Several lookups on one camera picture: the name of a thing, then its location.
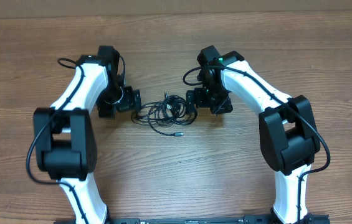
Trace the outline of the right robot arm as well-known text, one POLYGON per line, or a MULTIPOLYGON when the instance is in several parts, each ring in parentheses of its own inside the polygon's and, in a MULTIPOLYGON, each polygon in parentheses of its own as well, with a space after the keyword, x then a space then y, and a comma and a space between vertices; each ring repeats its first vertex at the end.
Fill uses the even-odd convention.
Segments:
POLYGON ((221 55, 215 46, 197 56, 198 82, 186 93, 187 112, 209 108, 212 114, 233 110, 230 93, 244 101, 259 119, 261 153, 275 172, 275 202, 268 215, 247 215, 244 223, 329 223, 327 215, 314 215, 305 205, 306 176, 320 140, 310 102, 291 97, 257 73, 241 54, 221 55))

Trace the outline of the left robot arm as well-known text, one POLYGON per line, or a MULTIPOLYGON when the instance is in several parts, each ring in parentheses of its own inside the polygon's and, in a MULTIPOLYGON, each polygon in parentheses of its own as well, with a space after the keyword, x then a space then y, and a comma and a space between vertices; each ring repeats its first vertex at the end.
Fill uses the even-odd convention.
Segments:
POLYGON ((72 223, 111 223, 95 182, 98 147, 91 113, 112 119, 116 113, 139 111, 139 90, 125 84, 125 61, 110 45, 78 60, 59 58, 58 64, 75 75, 49 107, 33 114, 34 140, 27 153, 28 176, 42 185, 57 185, 74 211, 72 223))

